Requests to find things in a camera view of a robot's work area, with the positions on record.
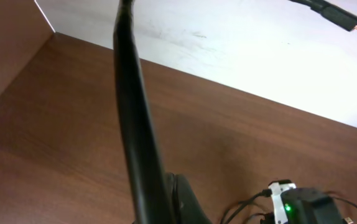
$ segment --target wood grain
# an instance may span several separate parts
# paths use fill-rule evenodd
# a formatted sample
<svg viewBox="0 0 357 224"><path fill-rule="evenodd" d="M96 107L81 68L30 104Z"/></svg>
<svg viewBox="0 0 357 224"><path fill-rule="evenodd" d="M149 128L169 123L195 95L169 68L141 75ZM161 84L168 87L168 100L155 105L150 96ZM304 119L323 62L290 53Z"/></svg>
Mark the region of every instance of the wood grain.
<svg viewBox="0 0 357 224"><path fill-rule="evenodd" d="M0 0L0 94L51 35L34 0Z"/></svg>
<svg viewBox="0 0 357 224"><path fill-rule="evenodd" d="M165 169L187 176L213 222L276 179L357 203L356 128L142 68ZM1 95L0 224L132 222L113 73L112 50L55 34Z"/></svg>

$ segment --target white wall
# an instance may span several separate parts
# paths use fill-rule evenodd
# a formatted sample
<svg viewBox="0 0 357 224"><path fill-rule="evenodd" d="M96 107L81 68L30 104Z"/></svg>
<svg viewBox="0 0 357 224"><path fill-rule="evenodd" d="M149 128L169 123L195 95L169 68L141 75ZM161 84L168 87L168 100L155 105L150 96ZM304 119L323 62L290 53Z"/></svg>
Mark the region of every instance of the white wall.
<svg viewBox="0 0 357 224"><path fill-rule="evenodd" d="M38 3L57 32L112 48L118 0ZM134 18L140 58L357 127L357 32L306 6L137 0Z"/></svg>

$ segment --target electronic device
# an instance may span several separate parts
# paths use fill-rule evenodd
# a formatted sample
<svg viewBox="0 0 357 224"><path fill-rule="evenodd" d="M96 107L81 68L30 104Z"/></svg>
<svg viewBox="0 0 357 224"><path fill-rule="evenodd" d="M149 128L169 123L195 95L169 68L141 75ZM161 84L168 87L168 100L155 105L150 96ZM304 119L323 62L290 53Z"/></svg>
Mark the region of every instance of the electronic device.
<svg viewBox="0 0 357 224"><path fill-rule="evenodd" d="M298 0L346 30L357 29L357 17L321 0ZM121 0L114 31L114 61L119 123L131 193L139 224L211 224L183 175L166 174L159 159L144 91L141 66L132 34L132 0ZM297 188L289 180L272 182L238 208L221 224L228 224L260 196L271 197L274 212L257 213L261 224L341 224L344 220L333 199L317 189Z"/></svg>

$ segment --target wooden board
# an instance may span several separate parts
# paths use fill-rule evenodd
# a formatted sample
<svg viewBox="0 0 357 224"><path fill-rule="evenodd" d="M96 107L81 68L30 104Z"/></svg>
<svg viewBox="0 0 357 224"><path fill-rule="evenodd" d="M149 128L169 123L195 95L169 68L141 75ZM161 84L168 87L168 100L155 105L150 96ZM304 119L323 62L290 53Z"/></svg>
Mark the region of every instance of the wooden board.
<svg viewBox="0 0 357 224"><path fill-rule="evenodd" d="M0 0L0 94L51 35L33 0Z"/></svg>
<svg viewBox="0 0 357 224"><path fill-rule="evenodd" d="M112 50L55 34L1 95L0 224L133 221L113 66ZM213 223L276 179L357 203L356 128L142 67L165 169L187 176Z"/></svg>

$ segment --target black device housing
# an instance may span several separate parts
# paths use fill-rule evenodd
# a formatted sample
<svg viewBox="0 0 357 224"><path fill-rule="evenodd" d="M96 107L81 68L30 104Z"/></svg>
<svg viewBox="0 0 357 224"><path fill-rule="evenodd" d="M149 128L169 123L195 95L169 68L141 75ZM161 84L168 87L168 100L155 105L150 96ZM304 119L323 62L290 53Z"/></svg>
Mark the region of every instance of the black device housing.
<svg viewBox="0 0 357 224"><path fill-rule="evenodd" d="M296 188L281 193L289 224L343 224L333 198L314 188Z"/></svg>

